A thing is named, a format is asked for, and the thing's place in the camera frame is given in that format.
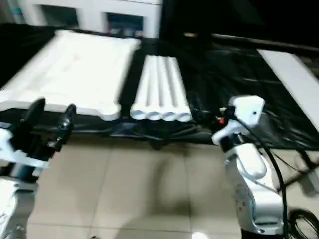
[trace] white foam block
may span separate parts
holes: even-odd
[[[296,56],[286,52],[258,50],[319,132],[319,81]]]
[[[64,112],[74,103],[78,114],[116,120],[118,98],[139,42],[58,31],[2,88],[0,111],[27,109],[45,97],[46,111]]]

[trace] white cabinet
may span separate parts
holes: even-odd
[[[162,0],[19,0],[26,22],[157,38]]]

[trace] white foam tray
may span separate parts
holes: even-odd
[[[46,111],[77,113],[116,120],[118,98],[137,39],[119,39],[57,31],[56,36],[0,91],[0,111],[27,109],[40,97]]]

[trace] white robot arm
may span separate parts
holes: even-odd
[[[247,127],[258,124],[264,100],[258,96],[230,99],[228,110]],[[272,182],[267,160],[255,145],[246,143],[247,129],[230,119],[213,135],[214,144],[225,153],[226,173],[235,192],[235,204],[242,238],[283,238],[283,200]]]

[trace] black surface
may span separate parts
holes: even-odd
[[[165,39],[193,32],[211,41],[213,33],[319,47],[316,1],[163,1],[160,35]]]
[[[263,235],[241,230],[242,239],[284,239],[283,235]]]
[[[25,25],[0,26],[0,48],[6,59],[1,85],[54,36],[54,28]],[[194,120],[188,123],[136,121],[129,110],[146,54],[178,59]],[[218,130],[215,116],[233,95],[256,94],[266,101],[257,134],[271,148],[319,149],[319,136],[294,99],[256,50],[204,45],[197,40],[181,44],[144,39],[133,56],[120,96],[121,117],[104,122],[99,117],[77,115],[75,134],[143,139],[148,141],[212,144],[211,132]],[[22,110],[0,113],[0,121],[19,121]],[[55,132],[58,113],[46,112],[38,132]]]

